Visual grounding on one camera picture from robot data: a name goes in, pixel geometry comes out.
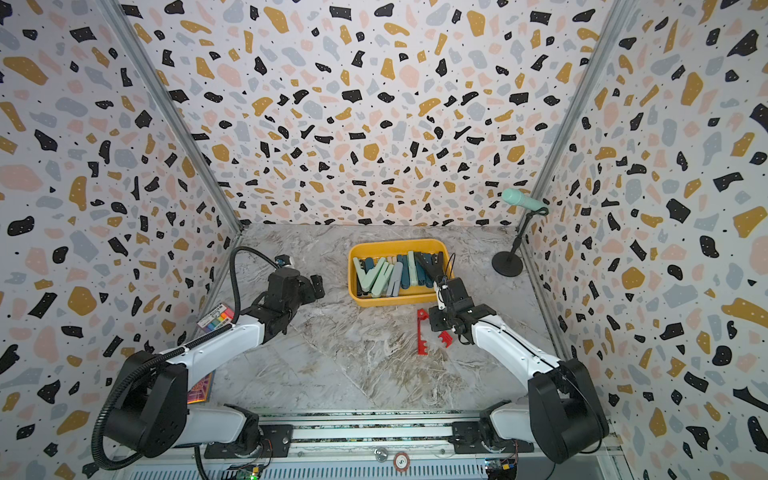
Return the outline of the yellow storage box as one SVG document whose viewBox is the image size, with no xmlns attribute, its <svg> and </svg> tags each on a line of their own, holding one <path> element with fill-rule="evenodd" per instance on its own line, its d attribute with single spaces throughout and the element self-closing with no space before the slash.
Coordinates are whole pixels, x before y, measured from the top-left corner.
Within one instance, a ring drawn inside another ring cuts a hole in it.
<svg viewBox="0 0 768 480">
<path fill-rule="evenodd" d="M 443 251 L 445 255 L 445 269 L 448 265 L 449 255 L 446 246 L 436 239 L 397 240 L 356 245 L 350 250 L 348 255 L 348 291 L 353 300 L 360 307 L 364 308 L 435 303 L 437 301 L 435 285 L 431 288 L 420 285 L 414 287 L 410 286 L 407 290 L 402 290 L 400 288 L 397 297 L 389 297 L 388 293 L 386 293 L 382 297 L 374 298 L 371 292 L 368 294 L 362 294 L 360 292 L 359 283 L 357 282 L 357 276 L 353 266 L 354 257 L 361 259 L 373 258 L 374 260 L 385 258 L 387 260 L 390 256 L 398 257 L 399 255 L 408 254 L 409 251 L 413 251 L 414 253 L 423 252 L 426 254 L 434 254 Z"/>
</svg>

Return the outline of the red pruning pliers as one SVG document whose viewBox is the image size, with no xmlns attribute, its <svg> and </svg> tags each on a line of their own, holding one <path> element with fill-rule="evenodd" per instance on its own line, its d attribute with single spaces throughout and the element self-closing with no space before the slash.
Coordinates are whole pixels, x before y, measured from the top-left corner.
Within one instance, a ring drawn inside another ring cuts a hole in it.
<svg viewBox="0 0 768 480">
<path fill-rule="evenodd" d="M 424 325 L 429 320 L 429 315 L 426 310 L 419 309 L 417 311 L 417 354 L 419 356 L 428 355 L 428 345 L 424 334 Z M 447 331 L 441 331 L 438 334 L 438 338 L 446 348 L 449 348 L 453 343 L 453 337 Z"/>
</svg>

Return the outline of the light green pliers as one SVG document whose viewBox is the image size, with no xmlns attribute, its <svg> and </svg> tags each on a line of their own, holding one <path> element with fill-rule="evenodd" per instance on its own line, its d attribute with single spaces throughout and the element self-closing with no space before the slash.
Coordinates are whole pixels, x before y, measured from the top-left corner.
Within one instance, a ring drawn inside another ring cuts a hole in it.
<svg viewBox="0 0 768 480">
<path fill-rule="evenodd" d="M 386 260 L 385 258 L 379 258 L 378 260 L 374 260 L 372 258 L 374 260 L 375 266 L 373 269 L 366 271 L 363 266 L 363 261 L 365 259 L 358 257 L 353 258 L 353 266 L 357 276 L 357 282 L 359 283 L 359 290 L 362 294 L 368 294 L 371 292 L 376 277 L 382 268 L 382 263 Z"/>
<path fill-rule="evenodd" d="M 408 252 L 407 260 L 408 260 L 410 286 L 411 287 L 418 286 L 419 285 L 418 271 L 416 268 L 415 253 L 413 251 Z"/>
</svg>

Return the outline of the grey pliers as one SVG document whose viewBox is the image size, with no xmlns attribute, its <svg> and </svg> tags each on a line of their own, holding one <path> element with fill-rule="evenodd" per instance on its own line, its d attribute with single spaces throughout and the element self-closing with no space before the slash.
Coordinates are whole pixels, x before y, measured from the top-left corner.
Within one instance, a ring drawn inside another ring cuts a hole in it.
<svg viewBox="0 0 768 480">
<path fill-rule="evenodd" d="M 388 291 L 387 291 L 389 297 L 397 297 L 399 295 L 399 291 L 401 287 L 402 271 L 403 271 L 403 264 L 400 261 L 396 262 L 389 279 Z"/>
</svg>

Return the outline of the pale green pliers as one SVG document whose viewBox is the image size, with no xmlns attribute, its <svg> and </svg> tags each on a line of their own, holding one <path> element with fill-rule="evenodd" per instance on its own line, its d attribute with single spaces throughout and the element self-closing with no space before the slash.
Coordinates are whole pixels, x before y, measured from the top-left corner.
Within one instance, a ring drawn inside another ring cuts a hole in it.
<svg viewBox="0 0 768 480">
<path fill-rule="evenodd" d="M 382 268 L 376 277 L 371 294 L 374 298 L 384 296 L 389 291 L 389 282 L 394 266 L 387 260 L 382 263 Z"/>
</svg>

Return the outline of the black pliers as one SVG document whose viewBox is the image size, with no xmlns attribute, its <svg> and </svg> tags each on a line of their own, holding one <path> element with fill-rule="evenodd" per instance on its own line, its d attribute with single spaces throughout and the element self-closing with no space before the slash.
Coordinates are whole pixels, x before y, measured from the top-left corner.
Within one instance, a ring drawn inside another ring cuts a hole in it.
<svg viewBox="0 0 768 480">
<path fill-rule="evenodd" d="M 414 259 L 424 273 L 426 286 L 433 287 L 435 284 L 439 285 L 448 279 L 443 251 L 434 254 L 415 252 Z"/>
</svg>

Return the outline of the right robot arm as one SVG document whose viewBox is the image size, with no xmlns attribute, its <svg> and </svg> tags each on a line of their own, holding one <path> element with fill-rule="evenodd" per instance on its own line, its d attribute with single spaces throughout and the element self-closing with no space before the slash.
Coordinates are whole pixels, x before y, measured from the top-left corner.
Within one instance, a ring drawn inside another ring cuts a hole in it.
<svg viewBox="0 0 768 480">
<path fill-rule="evenodd" d="M 461 344 L 489 353 L 526 387 L 528 401 L 525 409 L 509 401 L 487 408 L 469 433 L 454 433 L 456 445 L 506 452 L 514 442 L 526 442 L 555 464 L 600 449 L 609 434 L 608 421 L 582 362 L 562 360 L 535 346 L 495 310 L 476 305 L 461 279 L 442 278 L 434 287 L 432 330 L 450 331 Z"/>
</svg>

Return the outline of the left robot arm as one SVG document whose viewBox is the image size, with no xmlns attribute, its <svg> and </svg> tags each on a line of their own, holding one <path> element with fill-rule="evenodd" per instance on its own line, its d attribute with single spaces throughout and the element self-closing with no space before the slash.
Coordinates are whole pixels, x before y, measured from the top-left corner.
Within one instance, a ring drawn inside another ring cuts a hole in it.
<svg viewBox="0 0 768 480">
<path fill-rule="evenodd" d="M 103 469 L 118 470 L 177 447 L 216 444 L 239 457 L 260 450 L 258 414 L 230 404 L 195 406 L 188 393 L 230 360 L 286 333 L 299 308 L 324 295 L 321 276 L 279 267 L 251 304 L 243 306 L 236 299 L 223 308 L 229 318 L 215 329 L 162 353 L 131 355 L 95 421 L 94 461 Z"/>
</svg>

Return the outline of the highlighter pen pack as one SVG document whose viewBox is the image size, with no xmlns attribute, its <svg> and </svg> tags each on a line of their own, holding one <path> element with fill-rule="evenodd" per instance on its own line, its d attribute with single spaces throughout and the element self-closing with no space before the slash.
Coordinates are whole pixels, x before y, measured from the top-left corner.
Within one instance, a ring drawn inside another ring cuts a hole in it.
<svg viewBox="0 0 768 480">
<path fill-rule="evenodd" d="M 220 303 L 198 322 L 198 329 L 203 333 L 215 331 L 223 325 L 230 324 L 234 316 L 234 310 L 224 303 Z"/>
</svg>

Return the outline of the pink card pack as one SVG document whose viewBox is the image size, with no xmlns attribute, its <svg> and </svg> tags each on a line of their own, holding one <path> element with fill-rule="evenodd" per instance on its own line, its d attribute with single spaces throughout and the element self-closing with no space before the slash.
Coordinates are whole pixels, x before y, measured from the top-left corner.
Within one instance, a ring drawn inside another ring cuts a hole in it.
<svg viewBox="0 0 768 480">
<path fill-rule="evenodd" d="M 214 380 L 214 372 L 207 374 L 200 381 L 198 381 L 187 393 L 187 404 L 199 404 L 208 402 L 210 399 L 212 385 Z"/>
</svg>

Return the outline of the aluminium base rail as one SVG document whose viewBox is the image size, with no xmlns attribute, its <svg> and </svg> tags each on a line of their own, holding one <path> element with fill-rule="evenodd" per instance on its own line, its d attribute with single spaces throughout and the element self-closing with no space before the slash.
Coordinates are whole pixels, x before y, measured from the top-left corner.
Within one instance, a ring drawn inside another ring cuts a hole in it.
<svg viewBox="0 0 768 480">
<path fill-rule="evenodd" d="M 518 479 L 631 479 L 616 436 L 562 464 L 539 446 L 481 440 L 477 410 L 258 410 L 263 440 L 247 458 L 201 446 L 203 473 L 236 479 L 485 479 L 508 466 Z"/>
</svg>

